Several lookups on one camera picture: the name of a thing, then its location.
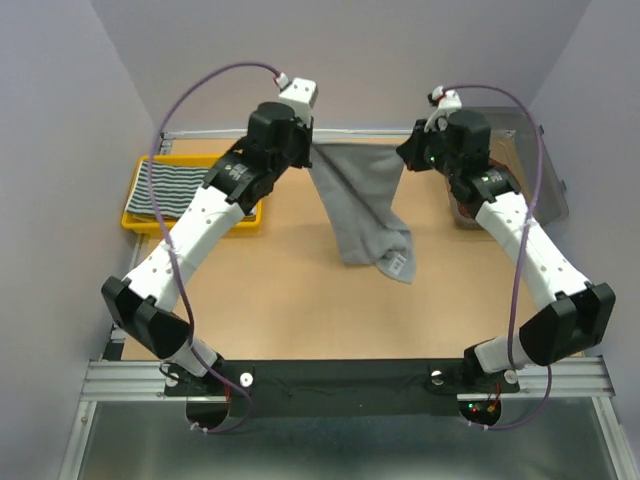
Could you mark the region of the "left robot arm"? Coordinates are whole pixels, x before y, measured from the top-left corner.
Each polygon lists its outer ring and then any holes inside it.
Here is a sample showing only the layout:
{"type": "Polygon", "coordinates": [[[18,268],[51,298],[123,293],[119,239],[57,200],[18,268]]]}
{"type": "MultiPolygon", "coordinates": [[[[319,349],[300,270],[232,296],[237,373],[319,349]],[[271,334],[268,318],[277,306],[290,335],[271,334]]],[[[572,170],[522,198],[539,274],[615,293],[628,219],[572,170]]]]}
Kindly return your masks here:
{"type": "Polygon", "coordinates": [[[186,284],[218,241],[269,195],[290,167],[310,164],[313,103],[260,104],[247,133],[215,161],[181,218],[124,278],[101,288],[114,323],[157,358],[180,365],[199,393],[215,392],[223,371],[217,353],[195,336],[194,321],[173,312],[186,284]]]}

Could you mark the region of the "black white striped towel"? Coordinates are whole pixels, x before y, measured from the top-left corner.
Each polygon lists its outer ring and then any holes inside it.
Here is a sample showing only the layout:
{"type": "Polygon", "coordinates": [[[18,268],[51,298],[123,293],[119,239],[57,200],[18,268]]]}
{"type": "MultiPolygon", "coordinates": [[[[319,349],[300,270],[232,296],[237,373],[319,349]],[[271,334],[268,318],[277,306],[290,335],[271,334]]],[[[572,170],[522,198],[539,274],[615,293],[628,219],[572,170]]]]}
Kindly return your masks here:
{"type": "MultiPolygon", "coordinates": [[[[125,212],[131,215],[155,217],[148,190],[149,162],[143,158],[137,167],[133,188],[125,204],[125,212]]],[[[152,184],[160,213],[165,219],[178,219],[186,211],[201,186],[208,167],[153,163],[152,184]]]]}

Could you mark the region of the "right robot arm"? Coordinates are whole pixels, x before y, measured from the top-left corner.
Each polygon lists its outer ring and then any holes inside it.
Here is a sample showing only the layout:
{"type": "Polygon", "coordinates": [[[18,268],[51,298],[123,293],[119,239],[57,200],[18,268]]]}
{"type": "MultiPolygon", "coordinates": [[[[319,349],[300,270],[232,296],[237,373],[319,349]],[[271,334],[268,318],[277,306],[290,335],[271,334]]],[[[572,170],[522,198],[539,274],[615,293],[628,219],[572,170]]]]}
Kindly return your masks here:
{"type": "Polygon", "coordinates": [[[509,333],[467,348],[453,369],[457,387],[482,390],[506,370],[549,366],[603,340],[616,295],[577,270],[528,211],[519,182],[492,160],[491,127],[479,112],[457,110],[415,122],[397,148],[414,172],[435,170],[454,200],[513,261],[536,314],[509,333]]]}

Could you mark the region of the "light grey cloth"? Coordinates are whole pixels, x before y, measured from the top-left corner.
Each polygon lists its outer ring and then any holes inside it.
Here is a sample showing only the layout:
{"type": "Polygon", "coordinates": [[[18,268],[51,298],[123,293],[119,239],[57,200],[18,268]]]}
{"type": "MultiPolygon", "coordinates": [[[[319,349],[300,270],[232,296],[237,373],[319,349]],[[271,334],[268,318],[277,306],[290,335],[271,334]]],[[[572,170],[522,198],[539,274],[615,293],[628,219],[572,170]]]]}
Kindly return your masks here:
{"type": "Polygon", "coordinates": [[[393,211],[404,163],[389,144],[321,143],[309,170],[346,266],[374,265],[411,284],[416,274],[412,233],[393,211]]]}

